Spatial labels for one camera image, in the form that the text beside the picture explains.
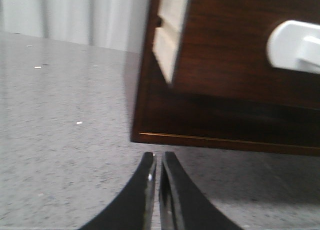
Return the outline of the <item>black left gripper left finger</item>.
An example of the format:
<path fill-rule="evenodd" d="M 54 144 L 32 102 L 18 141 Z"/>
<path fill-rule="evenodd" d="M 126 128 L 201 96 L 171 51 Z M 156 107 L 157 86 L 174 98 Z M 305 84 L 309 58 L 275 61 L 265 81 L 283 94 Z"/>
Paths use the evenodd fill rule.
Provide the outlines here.
<path fill-rule="evenodd" d="M 151 229 L 157 159 L 145 152 L 121 192 L 80 229 Z"/>

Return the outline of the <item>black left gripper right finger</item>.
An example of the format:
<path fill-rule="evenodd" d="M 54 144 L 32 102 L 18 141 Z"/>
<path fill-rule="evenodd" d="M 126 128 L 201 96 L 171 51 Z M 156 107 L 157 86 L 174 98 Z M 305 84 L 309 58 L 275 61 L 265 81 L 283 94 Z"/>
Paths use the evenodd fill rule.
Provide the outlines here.
<path fill-rule="evenodd" d="M 241 229 L 202 194 L 174 152 L 161 160 L 161 229 Z"/>

